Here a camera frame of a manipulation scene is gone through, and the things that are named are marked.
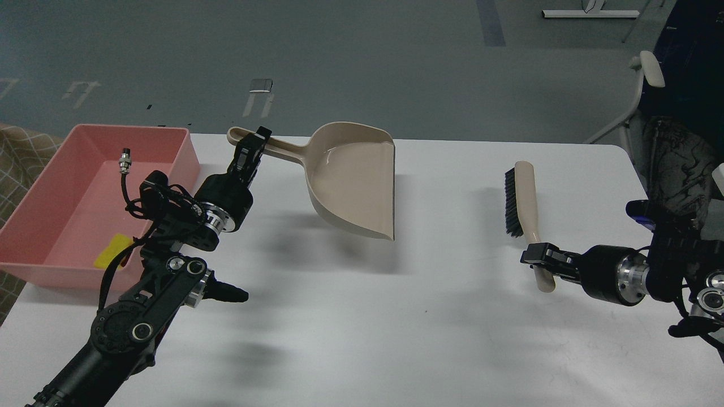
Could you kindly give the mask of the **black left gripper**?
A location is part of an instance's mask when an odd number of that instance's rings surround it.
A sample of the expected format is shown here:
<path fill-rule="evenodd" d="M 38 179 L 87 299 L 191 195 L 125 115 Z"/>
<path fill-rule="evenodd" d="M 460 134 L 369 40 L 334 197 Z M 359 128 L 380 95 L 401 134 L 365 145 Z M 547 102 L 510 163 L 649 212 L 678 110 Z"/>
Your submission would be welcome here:
<path fill-rule="evenodd" d="M 196 201 L 205 210 L 206 226 L 215 233 L 235 232 L 243 223 L 253 196 L 242 180 L 253 180 L 271 135 L 271 129 L 260 126 L 243 137 L 235 145 L 227 173 L 210 175 L 197 190 Z"/>

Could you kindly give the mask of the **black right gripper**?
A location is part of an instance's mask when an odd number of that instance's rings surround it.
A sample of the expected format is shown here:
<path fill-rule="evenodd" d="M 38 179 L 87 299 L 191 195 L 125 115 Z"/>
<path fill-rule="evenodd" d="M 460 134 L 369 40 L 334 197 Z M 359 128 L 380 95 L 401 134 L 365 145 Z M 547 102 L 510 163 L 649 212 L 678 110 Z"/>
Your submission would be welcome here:
<path fill-rule="evenodd" d="M 586 294 L 608 303 L 636 306 L 649 294 L 647 258 L 633 248 L 597 245 L 581 255 L 553 243 L 529 243 L 520 263 L 530 265 L 539 281 L 553 283 L 558 276 L 581 283 Z"/>

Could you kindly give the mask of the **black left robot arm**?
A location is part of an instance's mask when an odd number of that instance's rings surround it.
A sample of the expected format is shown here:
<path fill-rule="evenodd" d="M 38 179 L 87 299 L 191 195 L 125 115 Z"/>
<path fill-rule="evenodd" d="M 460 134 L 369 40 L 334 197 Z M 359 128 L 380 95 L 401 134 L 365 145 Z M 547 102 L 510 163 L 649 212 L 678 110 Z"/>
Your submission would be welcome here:
<path fill-rule="evenodd" d="M 130 376 L 154 366 L 157 348 L 181 307 L 204 299 L 248 301 L 246 291 L 217 280 L 203 258 L 180 252 L 185 245 L 212 252 L 221 233 L 240 228 L 253 204 L 250 187 L 271 129 L 233 127 L 228 134 L 235 151 L 227 170 L 207 177 L 193 195 L 155 170 L 131 200 L 126 180 L 132 159 L 130 149 L 122 150 L 125 210 L 151 224 L 106 266 L 87 343 L 34 396 L 34 406 L 107 405 Z"/>

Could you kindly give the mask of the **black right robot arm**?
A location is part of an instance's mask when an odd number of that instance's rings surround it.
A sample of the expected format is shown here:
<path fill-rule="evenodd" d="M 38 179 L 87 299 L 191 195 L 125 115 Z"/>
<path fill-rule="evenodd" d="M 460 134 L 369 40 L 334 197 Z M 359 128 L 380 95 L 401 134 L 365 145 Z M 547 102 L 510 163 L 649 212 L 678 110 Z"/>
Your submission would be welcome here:
<path fill-rule="evenodd" d="M 579 284 L 590 297 L 636 306 L 646 296 L 676 306 L 673 337 L 700 337 L 722 351 L 722 241 L 701 239 L 692 213 L 675 215 L 649 200 L 630 201 L 626 214 L 652 232 L 643 248 L 596 245 L 585 253 L 530 243 L 524 265 Z"/>

